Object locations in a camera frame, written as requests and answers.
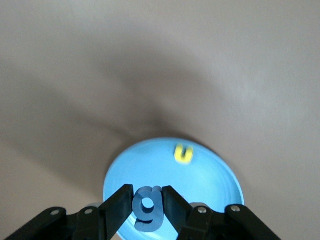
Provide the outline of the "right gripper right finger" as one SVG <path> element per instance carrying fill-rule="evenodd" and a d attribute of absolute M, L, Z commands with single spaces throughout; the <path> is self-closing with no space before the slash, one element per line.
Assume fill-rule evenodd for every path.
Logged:
<path fill-rule="evenodd" d="M 228 205 L 219 213 L 201 204 L 191 206 L 171 186 L 162 188 L 164 214 L 178 240 L 278 240 L 248 207 Z"/>

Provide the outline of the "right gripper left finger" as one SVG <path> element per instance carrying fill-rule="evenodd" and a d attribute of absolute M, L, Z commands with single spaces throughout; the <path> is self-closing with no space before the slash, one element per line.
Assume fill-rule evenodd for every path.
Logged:
<path fill-rule="evenodd" d="M 7 237 L 8 240 L 110 240 L 133 212 L 133 186 L 123 185 L 100 206 L 68 215 L 51 207 Z"/>

